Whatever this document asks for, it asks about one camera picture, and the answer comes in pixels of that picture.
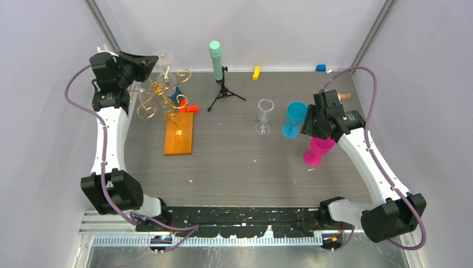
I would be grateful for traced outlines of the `pink wine glass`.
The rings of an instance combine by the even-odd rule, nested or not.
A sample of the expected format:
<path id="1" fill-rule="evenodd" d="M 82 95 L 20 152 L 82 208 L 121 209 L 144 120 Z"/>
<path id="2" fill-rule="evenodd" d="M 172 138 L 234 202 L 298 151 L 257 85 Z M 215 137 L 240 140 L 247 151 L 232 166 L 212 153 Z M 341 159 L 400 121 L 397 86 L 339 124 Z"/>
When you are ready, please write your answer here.
<path id="1" fill-rule="evenodd" d="M 316 167 L 322 163 L 322 157 L 332 150 L 336 142 L 328 138 L 327 140 L 312 137 L 310 141 L 310 149 L 303 155 L 306 165 Z"/>

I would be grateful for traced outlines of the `blue wine glass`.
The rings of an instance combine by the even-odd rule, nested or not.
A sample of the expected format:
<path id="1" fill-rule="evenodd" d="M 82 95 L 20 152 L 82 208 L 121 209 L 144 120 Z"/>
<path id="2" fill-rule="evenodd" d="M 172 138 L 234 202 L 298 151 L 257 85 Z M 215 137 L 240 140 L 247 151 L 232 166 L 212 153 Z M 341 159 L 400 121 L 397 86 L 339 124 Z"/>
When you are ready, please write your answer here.
<path id="1" fill-rule="evenodd" d="M 302 102 L 292 102 L 287 107 L 286 121 L 281 132 L 285 138 L 296 138 L 298 127 L 303 123 L 307 113 L 307 106 Z"/>

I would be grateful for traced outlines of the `clear wine glass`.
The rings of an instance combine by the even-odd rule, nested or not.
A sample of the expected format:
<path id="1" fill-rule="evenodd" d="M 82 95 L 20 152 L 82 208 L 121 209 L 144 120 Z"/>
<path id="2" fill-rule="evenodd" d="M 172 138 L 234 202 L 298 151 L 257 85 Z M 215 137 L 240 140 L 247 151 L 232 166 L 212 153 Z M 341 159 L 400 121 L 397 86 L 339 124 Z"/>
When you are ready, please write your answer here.
<path id="1" fill-rule="evenodd" d="M 270 132 L 271 127 L 269 121 L 272 119 L 274 111 L 274 103 L 270 99 L 261 99 L 258 102 L 257 119 L 255 131 L 259 135 L 265 135 Z"/>
<path id="2" fill-rule="evenodd" d="M 172 54 L 167 50 L 160 50 L 155 53 L 158 56 L 156 66 L 161 70 L 156 82 L 162 88 L 175 89 L 176 88 L 176 77 L 171 71 L 171 63 L 173 62 Z"/>

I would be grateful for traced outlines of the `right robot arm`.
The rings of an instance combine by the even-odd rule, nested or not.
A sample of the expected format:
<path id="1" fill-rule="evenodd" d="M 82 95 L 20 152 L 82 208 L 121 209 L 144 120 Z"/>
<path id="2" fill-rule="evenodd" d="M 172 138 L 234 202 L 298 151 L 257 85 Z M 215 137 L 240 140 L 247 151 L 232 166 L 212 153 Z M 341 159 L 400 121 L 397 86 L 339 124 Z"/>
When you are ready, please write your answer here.
<path id="1" fill-rule="evenodd" d="M 397 178 L 374 144 L 363 116 L 358 111 L 345 111 L 337 91 L 320 91 L 313 98 L 300 133 L 322 140 L 331 138 L 339 144 L 371 196 L 371 204 L 342 197 L 322 201 L 319 224 L 325 229 L 333 229 L 340 222 L 361 227 L 375 243 L 391 241 L 419 228 L 422 246 L 426 234 L 421 216 L 427 206 L 423 195 L 412 194 Z"/>

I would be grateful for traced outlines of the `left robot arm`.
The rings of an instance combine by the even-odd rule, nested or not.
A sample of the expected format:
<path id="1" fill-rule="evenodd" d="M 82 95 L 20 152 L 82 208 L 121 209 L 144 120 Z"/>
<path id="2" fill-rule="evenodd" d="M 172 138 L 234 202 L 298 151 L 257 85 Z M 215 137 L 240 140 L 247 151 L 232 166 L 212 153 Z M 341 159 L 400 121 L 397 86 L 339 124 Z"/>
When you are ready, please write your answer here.
<path id="1" fill-rule="evenodd" d="M 149 223 L 165 231 L 171 216 L 164 202 L 143 192 L 141 184 L 126 170 L 124 143 L 129 129 L 129 87 L 149 78 L 159 57 L 126 52 L 101 51 L 90 59 L 95 78 L 91 113 L 98 133 L 91 174 L 81 178 L 81 189 L 99 214 L 133 212 L 149 216 Z"/>

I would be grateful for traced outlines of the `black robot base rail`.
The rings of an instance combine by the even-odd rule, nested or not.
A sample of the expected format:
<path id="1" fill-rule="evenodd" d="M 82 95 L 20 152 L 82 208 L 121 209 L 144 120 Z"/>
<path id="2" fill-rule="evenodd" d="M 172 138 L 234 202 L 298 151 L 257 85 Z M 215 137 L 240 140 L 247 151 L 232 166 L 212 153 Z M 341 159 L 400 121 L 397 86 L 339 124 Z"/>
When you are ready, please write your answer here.
<path id="1" fill-rule="evenodd" d="M 335 251 L 362 233 L 347 223 L 326 223 L 316 207 L 169 207 L 161 224 L 141 216 L 87 211 L 79 228 L 86 247 L 138 247 L 153 253 L 197 247 L 314 246 Z"/>

